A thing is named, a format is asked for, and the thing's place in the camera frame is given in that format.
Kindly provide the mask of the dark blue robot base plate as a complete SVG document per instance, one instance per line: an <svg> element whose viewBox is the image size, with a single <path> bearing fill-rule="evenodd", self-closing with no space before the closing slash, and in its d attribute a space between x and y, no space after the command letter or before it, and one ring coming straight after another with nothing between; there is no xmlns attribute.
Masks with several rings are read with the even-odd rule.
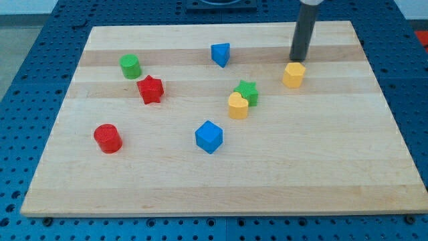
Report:
<svg viewBox="0 0 428 241"><path fill-rule="evenodd" d="M186 12L216 10L256 10L257 0L185 0Z"/></svg>

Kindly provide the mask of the silver rod mount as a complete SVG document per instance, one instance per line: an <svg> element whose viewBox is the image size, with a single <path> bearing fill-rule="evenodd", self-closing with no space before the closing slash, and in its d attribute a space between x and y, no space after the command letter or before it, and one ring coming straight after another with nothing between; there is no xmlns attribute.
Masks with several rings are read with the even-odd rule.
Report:
<svg viewBox="0 0 428 241"><path fill-rule="evenodd" d="M300 2L302 4L305 5L319 5L323 2L324 0L300 0Z"/></svg>

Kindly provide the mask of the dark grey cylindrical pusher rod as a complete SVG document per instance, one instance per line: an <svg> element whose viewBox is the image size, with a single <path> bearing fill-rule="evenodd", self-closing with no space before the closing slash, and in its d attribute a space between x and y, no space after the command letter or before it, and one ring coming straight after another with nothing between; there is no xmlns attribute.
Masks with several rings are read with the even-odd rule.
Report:
<svg viewBox="0 0 428 241"><path fill-rule="evenodd" d="M319 8L320 4L305 5L300 3L289 55L290 59L294 62L303 62L306 59Z"/></svg>

